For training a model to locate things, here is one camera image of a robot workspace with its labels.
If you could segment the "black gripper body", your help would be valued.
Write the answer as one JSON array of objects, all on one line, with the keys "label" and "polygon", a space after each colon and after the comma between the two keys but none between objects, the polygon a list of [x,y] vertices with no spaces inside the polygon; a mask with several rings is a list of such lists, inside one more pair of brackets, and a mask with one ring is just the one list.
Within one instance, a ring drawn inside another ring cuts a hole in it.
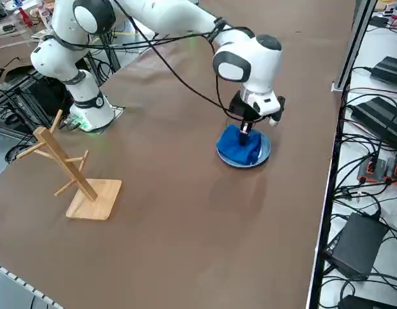
[{"label": "black gripper body", "polygon": [[254,121],[259,118],[259,114],[251,106],[242,101],[240,92],[237,92],[231,99],[229,112],[243,118],[245,121]]}]

